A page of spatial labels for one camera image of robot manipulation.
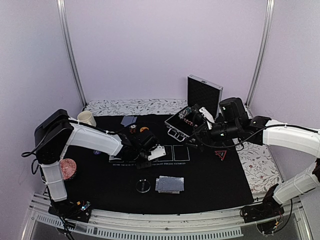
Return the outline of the orange big blind button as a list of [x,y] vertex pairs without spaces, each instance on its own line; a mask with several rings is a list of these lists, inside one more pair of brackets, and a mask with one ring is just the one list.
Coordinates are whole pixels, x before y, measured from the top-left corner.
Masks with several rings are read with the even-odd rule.
[[142,132],[148,131],[148,130],[149,130],[149,128],[144,126],[144,127],[141,127],[139,131],[142,133]]

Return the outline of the orange black 100 chip stack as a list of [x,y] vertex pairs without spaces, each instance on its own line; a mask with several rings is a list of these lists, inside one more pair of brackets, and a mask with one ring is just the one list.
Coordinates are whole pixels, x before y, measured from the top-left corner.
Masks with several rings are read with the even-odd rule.
[[131,125],[130,127],[129,127],[129,132],[131,133],[131,134],[135,134],[136,132],[137,132],[137,126],[134,124],[134,125]]

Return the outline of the queen of spades card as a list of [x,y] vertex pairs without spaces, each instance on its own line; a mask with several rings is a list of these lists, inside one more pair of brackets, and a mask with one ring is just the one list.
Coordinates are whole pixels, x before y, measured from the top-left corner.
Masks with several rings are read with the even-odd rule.
[[109,156],[109,161],[121,161],[122,159],[113,155]]

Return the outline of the single blue playing card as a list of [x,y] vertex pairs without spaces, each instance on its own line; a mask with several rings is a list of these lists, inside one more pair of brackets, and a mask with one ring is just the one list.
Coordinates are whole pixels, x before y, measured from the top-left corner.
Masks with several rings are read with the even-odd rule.
[[127,127],[131,124],[134,124],[137,120],[137,116],[124,116],[121,120],[121,124],[124,126],[124,127]]

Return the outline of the red black triangle card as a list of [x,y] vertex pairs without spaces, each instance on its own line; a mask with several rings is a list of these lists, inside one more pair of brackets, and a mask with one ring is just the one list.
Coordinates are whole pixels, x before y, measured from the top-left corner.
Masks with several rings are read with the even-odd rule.
[[224,161],[227,151],[226,150],[216,150],[215,155],[220,158],[221,161]]

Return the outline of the clear dealer button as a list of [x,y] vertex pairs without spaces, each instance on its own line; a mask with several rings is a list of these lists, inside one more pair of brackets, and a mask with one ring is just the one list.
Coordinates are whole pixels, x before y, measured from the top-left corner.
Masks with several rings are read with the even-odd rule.
[[135,189],[139,193],[147,193],[151,189],[151,184],[147,179],[139,179],[135,185]]

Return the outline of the aluminium poker chip case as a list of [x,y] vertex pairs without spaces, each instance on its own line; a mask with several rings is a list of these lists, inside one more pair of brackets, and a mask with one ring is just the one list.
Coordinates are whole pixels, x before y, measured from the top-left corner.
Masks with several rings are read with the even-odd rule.
[[219,116],[219,102],[223,87],[195,75],[187,77],[187,106],[180,109],[164,123],[168,135],[183,142],[198,127],[211,128]]

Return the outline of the blue playing card deck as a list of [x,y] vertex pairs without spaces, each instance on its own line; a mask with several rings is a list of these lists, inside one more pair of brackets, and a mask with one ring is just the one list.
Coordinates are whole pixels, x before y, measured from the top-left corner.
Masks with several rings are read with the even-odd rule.
[[158,193],[179,194],[184,191],[183,177],[162,176],[156,179],[155,190]]

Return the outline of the purple small blind button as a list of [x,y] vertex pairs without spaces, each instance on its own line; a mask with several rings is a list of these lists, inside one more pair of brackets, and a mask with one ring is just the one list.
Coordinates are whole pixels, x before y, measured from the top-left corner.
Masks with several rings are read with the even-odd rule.
[[100,153],[101,153],[101,152],[98,151],[98,150],[94,150],[94,151],[93,151],[93,154],[94,154],[94,155],[99,155]]

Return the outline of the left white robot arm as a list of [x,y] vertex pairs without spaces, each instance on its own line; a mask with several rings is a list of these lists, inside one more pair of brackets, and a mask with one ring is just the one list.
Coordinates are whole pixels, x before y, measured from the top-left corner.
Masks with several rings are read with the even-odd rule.
[[21,153],[21,157],[35,157],[54,207],[63,217],[70,217],[75,210],[67,200],[61,161],[75,149],[99,151],[140,165],[166,154],[153,132],[140,130],[137,123],[116,131],[104,130],[70,117],[64,109],[54,112],[35,129],[34,142],[34,149]]

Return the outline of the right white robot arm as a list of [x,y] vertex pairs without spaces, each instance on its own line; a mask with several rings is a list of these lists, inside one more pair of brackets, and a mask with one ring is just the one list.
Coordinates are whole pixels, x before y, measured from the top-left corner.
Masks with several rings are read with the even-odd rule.
[[224,142],[238,138],[239,142],[266,146],[275,157],[285,181],[272,186],[263,198],[258,213],[269,218],[285,202],[320,186],[320,131],[316,128],[281,122],[268,116],[249,117],[238,97],[219,103],[222,120],[201,107],[197,116],[205,126],[195,135],[206,134],[211,141]]

